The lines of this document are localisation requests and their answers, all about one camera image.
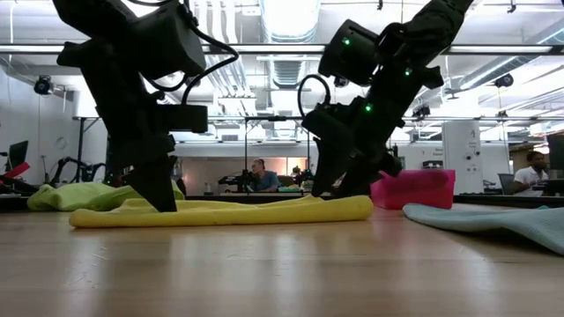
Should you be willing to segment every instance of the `light blue towel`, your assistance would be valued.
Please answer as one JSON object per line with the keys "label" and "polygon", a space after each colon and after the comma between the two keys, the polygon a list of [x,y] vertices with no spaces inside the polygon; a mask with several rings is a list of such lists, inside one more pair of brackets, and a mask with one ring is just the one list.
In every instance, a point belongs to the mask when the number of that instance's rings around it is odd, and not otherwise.
{"label": "light blue towel", "polygon": [[442,210],[419,204],[404,206],[410,220],[457,232],[508,229],[564,255],[564,208],[535,210]]}

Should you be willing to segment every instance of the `red object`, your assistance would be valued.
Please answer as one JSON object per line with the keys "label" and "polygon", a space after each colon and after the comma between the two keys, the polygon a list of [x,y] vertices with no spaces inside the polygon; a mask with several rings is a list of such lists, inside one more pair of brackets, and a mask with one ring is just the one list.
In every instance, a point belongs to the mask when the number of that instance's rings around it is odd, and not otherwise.
{"label": "red object", "polygon": [[401,210],[407,203],[452,208],[454,170],[402,171],[398,177],[382,173],[383,179],[370,186],[372,201],[386,210]]}
{"label": "red object", "polygon": [[29,164],[23,163],[23,164],[16,166],[15,168],[12,168],[10,171],[6,172],[4,174],[4,176],[10,177],[10,178],[16,178],[16,177],[20,176],[22,173],[24,173],[25,171],[27,171],[28,169],[29,169]]}

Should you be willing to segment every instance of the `white shirt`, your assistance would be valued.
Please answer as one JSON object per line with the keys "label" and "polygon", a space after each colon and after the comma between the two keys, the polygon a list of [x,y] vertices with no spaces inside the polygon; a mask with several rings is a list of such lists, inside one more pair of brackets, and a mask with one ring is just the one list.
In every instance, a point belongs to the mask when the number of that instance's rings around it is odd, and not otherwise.
{"label": "white shirt", "polygon": [[[515,181],[522,184],[531,184],[533,181],[545,181],[548,180],[548,174],[545,171],[542,172],[542,178],[538,177],[538,173],[532,168],[532,166],[522,168],[515,173]],[[528,197],[540,197],[543,195],[542,190],[532,190],[531,187],[525,189],[522,192],[516,193],[519,196]]]}

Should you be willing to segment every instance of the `computer monitor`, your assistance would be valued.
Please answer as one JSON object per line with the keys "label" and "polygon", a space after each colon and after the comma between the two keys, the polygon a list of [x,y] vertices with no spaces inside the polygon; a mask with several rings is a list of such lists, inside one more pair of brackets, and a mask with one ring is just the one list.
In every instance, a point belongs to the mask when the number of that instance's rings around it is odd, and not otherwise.
{"label": "computer monitor", "polygon": [[26,163],[28,144],[28,141],[24,141],[10,145],[10,150],[8,151],[8,157],[10,159],[6,162],[6,172],[10,171],[14,167]]}

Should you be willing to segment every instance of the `office chair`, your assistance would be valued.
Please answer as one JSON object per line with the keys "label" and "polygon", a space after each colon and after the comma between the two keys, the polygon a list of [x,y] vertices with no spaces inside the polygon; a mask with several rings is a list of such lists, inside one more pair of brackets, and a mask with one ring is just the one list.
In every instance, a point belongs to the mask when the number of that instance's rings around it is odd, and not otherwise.
{"label": "office chair", "polygon": [[499,173],[501,190],[504,195],[513,195],[513,180],[515,175],[510,173]]}

